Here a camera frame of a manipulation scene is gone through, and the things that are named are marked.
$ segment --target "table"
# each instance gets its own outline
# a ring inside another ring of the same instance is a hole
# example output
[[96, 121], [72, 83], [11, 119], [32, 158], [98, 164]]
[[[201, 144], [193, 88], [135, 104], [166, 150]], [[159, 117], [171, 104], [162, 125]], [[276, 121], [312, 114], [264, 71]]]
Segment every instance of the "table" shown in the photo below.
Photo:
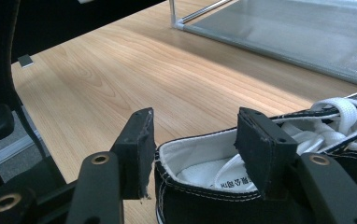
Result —
[[[182, 0], [182, 10], [198, 7]], [[126, 120], [153, 107], [155, 140], [236, 125], [240, 106], [267, 116], [357, 92], [357, 85], [170, 26], [167, 2], [12, 65], [15, 88], [64, 179], [82, 160], [110, 150]], [[125, 201], [126, 223], [156, 223], [151, 200]]]

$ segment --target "wood grain surface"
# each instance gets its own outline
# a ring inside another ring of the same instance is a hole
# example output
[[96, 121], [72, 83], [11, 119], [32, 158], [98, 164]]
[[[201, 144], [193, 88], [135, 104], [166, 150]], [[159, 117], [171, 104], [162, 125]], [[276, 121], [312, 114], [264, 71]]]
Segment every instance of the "wood grain surface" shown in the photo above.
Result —
[[[179, 2], [191, 13], [199, 6]], [[357, 92], [357, 85], [171, 28], [168, 2], [12, 65], [15, 87], [65, 180], [110, 150], [131, 114], [153, 107], [163, 142], [236, 126], [240, 106], [267, 116]], [[125, 202], [126, 223], [156, 223], [151, 200]]]

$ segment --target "canvas shoe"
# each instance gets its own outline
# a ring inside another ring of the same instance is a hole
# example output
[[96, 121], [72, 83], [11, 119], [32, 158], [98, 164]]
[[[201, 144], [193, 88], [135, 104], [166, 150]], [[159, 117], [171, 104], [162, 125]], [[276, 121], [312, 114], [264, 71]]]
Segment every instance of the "canvas shoe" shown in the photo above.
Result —
[[[271, 118], [297, 154], [335, 158], [357, 183], [357, 93]], [[234, 146], [236, 128], [173, 140], [155, 154], [159, 223], [289, 223], [295, 204], [263, 201]]]

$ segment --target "wooden table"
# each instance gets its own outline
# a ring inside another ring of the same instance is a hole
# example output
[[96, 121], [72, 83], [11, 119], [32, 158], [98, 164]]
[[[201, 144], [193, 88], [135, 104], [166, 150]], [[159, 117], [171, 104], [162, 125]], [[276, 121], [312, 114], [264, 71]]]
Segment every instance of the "wooden table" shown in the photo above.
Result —
[[[180, 2], [188, 13], [197, 7]], [[65, 180], [109, 150], [130, 115], [153, 107], [157, 145], [236, 125], [240, 106], [267, 116], [346, 96], [357, 86], [171, 28], [168, 2], [12, 65], [16, 89]], [[152, 200], [125, 202], [126, 223], [156, 223]]]

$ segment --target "shoe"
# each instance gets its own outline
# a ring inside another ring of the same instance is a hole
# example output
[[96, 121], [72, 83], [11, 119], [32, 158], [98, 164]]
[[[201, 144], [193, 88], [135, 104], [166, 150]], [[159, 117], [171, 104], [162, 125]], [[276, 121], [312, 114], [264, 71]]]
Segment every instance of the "shoe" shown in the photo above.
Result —
[[[271, 118], [297, 154], [335, 158], [357, 183], [357, 93]], [[263, 201], [235, 147], [236, 128], [173, 140], [155, 154], [159, 223], [290, 223], [295, 205]]]

